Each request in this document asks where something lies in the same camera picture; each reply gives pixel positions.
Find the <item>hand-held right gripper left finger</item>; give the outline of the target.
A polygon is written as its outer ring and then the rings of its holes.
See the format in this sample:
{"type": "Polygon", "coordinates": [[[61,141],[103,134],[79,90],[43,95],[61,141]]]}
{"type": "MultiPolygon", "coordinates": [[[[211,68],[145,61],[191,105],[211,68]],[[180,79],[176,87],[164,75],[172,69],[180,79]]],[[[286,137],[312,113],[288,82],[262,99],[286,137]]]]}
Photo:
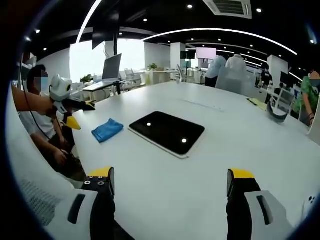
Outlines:
{"type": "Polygon", "coordinates": [[[55,207],[45,230],[54,240],[132,240],[115,212],[115,169],[107,166],[91,172],[55,207]]]}

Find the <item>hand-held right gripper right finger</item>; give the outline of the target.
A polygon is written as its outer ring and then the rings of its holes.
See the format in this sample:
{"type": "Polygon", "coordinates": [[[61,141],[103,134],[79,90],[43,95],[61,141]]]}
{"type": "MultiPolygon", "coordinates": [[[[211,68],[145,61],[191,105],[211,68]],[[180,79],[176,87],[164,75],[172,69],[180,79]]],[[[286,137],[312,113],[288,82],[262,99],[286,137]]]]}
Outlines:
{"type": "Polygon", "coordinates": [[[227,172],[227,239],[285,240],[293,227],[285,207],[244,169],[227,172]]]}

